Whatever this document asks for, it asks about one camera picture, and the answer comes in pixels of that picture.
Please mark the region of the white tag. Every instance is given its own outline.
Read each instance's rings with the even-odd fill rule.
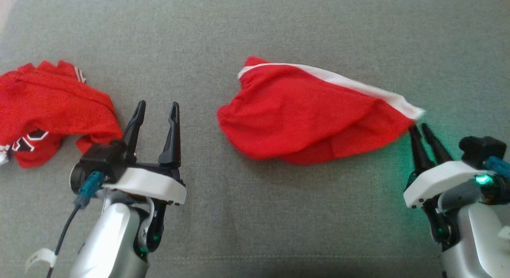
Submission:
[[[510,227],[503,227],[501,231],[499,231],[498,236],[510,240]]]
[[[25,273],[29,268],[38,261],[44,261],[49,263],[49,267],[54,267],[57,261],[55,253],[47,248],[39,249],[37,252],[32,254],[25,262]]]

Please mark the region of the blue connector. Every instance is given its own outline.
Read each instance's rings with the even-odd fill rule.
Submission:
[[[510,164],[497,157],[490,157],[486,162],[487,169],[495,171],[506,178],[510,178]]]
[[[75,207],[85,209],[89,205],[90,199],[101,189],[103,184],[104,176],[102,173],[98,171],[91,173],[78,191],[80,194],[75,198]]]

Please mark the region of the black cable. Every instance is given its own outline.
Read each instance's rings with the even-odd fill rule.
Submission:
[[[80,207],[75,207],[69,218],[67,219],[67,222],[64,225],[64,229],[62,229],[62,233],[60,233],[60,239],[59,243],[57,243],[57,247],[55,249],[55,256],[58,256],[60,252],[60,248],[62,247],[62,243],[64,242],[65,234],[67,233],[67,229],[69,228],[69,225],[71,224],[71,221],[73,221],[73,218],[75,217],[76,213],[80,210]],[[46,278],[50,278],[51,274],[53,273],[53,267],[50,267],[48,270],[48,274],[46,275]]]

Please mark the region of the robotic arm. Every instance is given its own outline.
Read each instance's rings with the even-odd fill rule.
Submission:
[[[491,137],[463,138],[461,161],[454,161],[426,124],[432,162],[416,125],[410,128],[415,171],[404,190],[409,208],[421,208],[432,238],[442,246],[445,278],[507,278],[510,240],[490,205],[510,202],[510,164],[506,144]]]
[[[71,269],[71,278],[143,278],[147,257],[163,235],[167,205],[186,200],[186,185],[180,178],[179,105],[173,102],[171,127],[158,164],[137,162],[135,149],[143,123],[145,101],[140,101],[122,140],[93,145],[71,172],[71,189],[81,189],[91,175],[104,177],[94,195],[104,200],[102,214],[81,247]],[[150,211],[134,204],[148,204]]]

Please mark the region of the red garment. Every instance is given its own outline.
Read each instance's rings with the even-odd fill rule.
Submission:
[[[254,160],[312,164],[373,151],[424,112],[401,95],[306,65],[249,57],[238,77],[241,91],[218,121]]]
[[[66,135],[84,134],[76,142],[82,153],[122,137],[108,94],[87,86],[80,69],[64,61],[0,76],[0,120],[0,146],[12,144],[24,168],[49,160]]]

